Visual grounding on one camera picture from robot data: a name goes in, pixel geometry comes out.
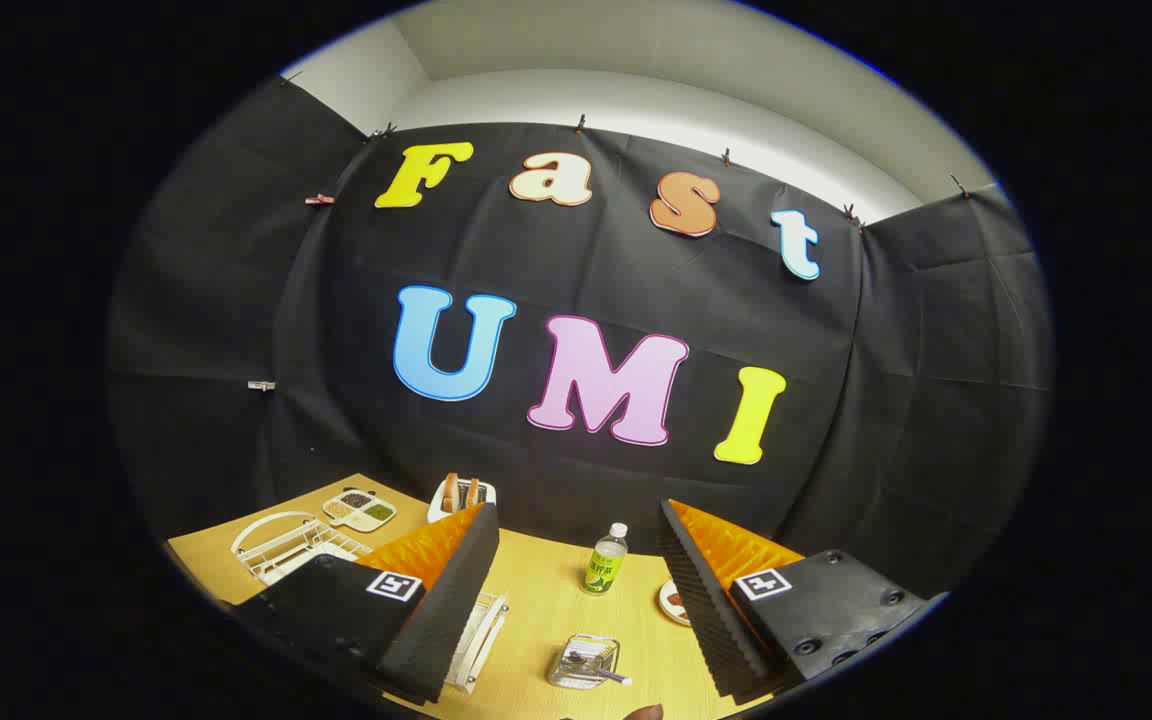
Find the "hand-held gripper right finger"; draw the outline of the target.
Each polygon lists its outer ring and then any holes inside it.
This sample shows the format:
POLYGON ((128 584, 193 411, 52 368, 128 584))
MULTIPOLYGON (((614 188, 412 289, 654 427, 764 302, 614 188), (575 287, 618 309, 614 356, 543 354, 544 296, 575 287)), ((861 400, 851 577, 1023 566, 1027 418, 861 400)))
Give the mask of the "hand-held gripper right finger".
POLYGON ((933 609, 844 550, 799 555, 672 498, 660 555, 717 692, 806 694, 896 641, 933 609))

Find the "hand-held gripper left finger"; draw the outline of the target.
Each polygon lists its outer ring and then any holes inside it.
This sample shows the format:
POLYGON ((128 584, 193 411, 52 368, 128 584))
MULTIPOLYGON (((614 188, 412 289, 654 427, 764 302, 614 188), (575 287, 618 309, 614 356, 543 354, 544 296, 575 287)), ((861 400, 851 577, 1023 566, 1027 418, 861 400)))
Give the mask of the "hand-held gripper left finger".
POLYGON ((476 503, 356 560, 319 555, 234 615, 333 685, 438 702, 499 544, 476 503))

